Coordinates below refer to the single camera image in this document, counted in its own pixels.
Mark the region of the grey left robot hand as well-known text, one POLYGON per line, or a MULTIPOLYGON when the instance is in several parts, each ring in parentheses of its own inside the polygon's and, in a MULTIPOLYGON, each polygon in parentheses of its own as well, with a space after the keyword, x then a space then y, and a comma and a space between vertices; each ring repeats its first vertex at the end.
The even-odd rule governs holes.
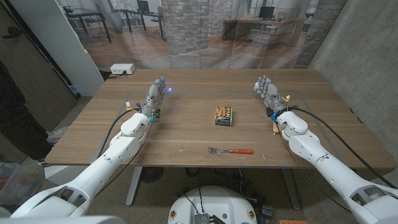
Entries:
POLYGON ((141 113, 151 118, 153 115, 156 118, 160 116, 160 108, 165 96, 172 92, 171 88, 167 87, 164 77, 156 79, 156 81, 149 87, 146 100, 142 106, 141 113))

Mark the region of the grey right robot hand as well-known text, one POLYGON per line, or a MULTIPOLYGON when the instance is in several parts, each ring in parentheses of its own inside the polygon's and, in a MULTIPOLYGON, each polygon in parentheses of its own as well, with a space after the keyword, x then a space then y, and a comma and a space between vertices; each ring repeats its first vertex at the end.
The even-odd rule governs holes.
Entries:
POLYGON ((283 112, 285 112, 286 104, 280 95, 280 91, 273 84, 270 78, 268 78, 265 74, 262 77, 259 77, 257 82, 254 84, 254 91, 261 97, 263 100, 268 117, 277 118, 283 112))

